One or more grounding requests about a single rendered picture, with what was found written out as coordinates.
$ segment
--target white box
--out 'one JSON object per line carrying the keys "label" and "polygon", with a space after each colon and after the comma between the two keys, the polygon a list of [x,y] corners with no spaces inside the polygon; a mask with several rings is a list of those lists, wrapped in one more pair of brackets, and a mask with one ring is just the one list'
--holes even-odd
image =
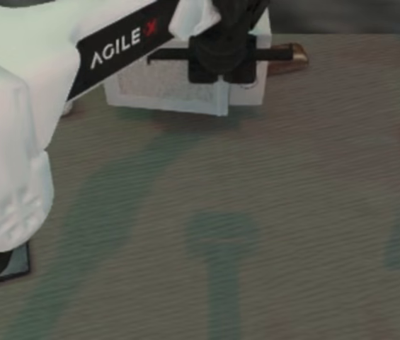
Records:
{"label": "white box", "polygon": [[[255,29],[258,48],[270,48],[272,33],[266,10]],[[173,39],[163,47],[186,48]],[[148,108],[223,116],[231,106],[257,106],[263,103],[268,62],[258,62],[257,80],[252,85],[191,84],[186,61],[155,61],[142,58],[104,83],[107,102],[112,106]]]}

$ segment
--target robotic arm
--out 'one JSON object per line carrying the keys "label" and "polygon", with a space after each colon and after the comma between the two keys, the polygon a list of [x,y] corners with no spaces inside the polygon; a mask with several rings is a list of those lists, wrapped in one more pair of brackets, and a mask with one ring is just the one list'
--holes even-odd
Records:
{"label": "robotic arm", "polygon": [[[63,107],[136,60],[186,60],[189,80],[253,83],[248,32],[269,0],[57,0],[0,7],[0,272],[42,226],[53,201],[47,148]],[[164,49],[174,36],[188,48]]]}

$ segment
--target brown object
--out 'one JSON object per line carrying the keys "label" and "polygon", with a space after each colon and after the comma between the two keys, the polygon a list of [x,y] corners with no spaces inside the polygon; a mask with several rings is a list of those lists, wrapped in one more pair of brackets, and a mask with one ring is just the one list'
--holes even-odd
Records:
{"label": "brown object", "polygon": [[283,45],[273,45],[271,49],[285,49],[292,45],[294,49],[294,57],[292,60],[277,60],[269,62],[268,67],[268,77],[275,76],[276,74],[290,73],[294,71],[299,71],[308,67],[309,60],[307,53],[304,48],[297,43],[293,44],[283,44]]}

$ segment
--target table surface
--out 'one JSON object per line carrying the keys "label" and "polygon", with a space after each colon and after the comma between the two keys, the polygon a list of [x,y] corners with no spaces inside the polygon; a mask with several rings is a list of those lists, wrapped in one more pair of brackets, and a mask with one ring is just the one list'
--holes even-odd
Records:
{"label": "table surface", "polygon": [[287,42],[228,118],[76,103],[0,340],[400,340],[400,35]]}

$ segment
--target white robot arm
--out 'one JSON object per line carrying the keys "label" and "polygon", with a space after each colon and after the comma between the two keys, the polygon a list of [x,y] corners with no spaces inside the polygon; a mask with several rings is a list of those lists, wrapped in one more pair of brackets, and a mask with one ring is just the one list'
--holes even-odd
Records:
{"label": "white robot arm", "polygon": [[0,252],[53,200],[47,148],[63,107],[168,42],[220,20],[211,0],[58,0],[0,7]]}

